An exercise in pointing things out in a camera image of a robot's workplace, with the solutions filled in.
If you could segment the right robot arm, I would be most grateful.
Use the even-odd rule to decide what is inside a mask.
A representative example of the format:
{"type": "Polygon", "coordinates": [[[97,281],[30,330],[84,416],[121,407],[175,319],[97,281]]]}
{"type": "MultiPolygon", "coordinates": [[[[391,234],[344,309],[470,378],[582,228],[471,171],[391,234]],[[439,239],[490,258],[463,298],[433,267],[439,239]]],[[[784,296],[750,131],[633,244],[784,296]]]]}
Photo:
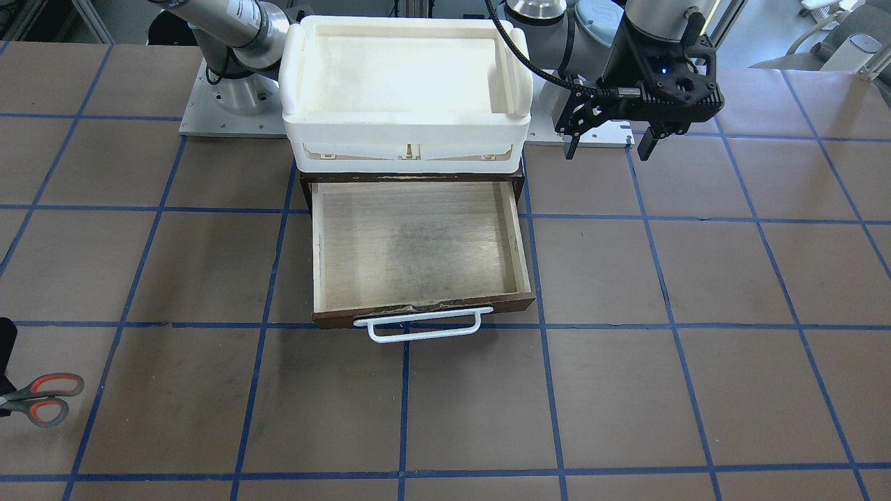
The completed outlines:
{"type": "MultiPolygon", "coordinates": [[[[213,41],[220,42],[226,50],[233,51],[253,47],[259,40],[269,40],[271,25],[269,13],[258,1],[148,1],[165,12],[171,13],[206,32],[213,41]],[[238,8],[245,8],[239,14],[238,8]]],[[[247,63],[249,76],[257,74],[273,63],[247,63]]],[[[12,320],[2,317],[2,396],[16,390],[6,377],[6,369],[18,336],[18,327],[12,320]]]]}

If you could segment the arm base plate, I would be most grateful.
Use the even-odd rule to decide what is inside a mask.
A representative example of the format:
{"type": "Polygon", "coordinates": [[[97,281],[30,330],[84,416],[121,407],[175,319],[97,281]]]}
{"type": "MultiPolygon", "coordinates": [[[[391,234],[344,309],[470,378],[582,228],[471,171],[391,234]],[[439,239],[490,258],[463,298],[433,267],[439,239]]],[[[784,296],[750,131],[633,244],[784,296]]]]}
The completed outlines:
{"type": "MultiPolygon", "coordinates": [[[[526,136],[528,145],[569,145],[569,137],[555,127],[557,118],[570,100],[569,90],[541,79],[533,80],[531,120],[526,136]]],[[[592,128],[579,137],[579,147],[627,147],[634,145],[629,122],[614,120],[592,128]]]]}
{"type": "Polygon", "coordinates": [[[195,137],[284,138],[279,83],[262,75],[219,81],[201,61],[179,133],[195,137]]]}

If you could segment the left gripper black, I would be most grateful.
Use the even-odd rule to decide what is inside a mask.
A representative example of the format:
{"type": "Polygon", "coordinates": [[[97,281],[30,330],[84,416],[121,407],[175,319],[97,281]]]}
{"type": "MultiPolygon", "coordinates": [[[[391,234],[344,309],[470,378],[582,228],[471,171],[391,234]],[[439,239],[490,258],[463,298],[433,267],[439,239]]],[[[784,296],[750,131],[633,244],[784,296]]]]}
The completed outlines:
{"type": "Polygon", "coordinates": [[[668,134],[684,134],[725,107],[717,83],[716,48],[707,35],[663,42],[639,31],[615,35],[596,96],[567,90],[554,108],[554,130],[565,134],[572,161],[581,134],[610,120],[648,122],[638,157],[648,161],[668,134]]]}

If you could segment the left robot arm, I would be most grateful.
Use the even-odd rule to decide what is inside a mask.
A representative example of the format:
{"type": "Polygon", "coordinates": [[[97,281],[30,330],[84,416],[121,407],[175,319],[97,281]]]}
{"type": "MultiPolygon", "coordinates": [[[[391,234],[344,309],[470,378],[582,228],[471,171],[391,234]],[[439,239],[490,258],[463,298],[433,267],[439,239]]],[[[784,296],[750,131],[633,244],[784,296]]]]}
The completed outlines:
{"type": "Polygon", "coordinates": [[[706,31],[715,1],[505,1],[526,37],[519,60],[544,80],[551,127],[573,159],[611,121],[646,122],[638,156],[725,107],[706,31]]]}

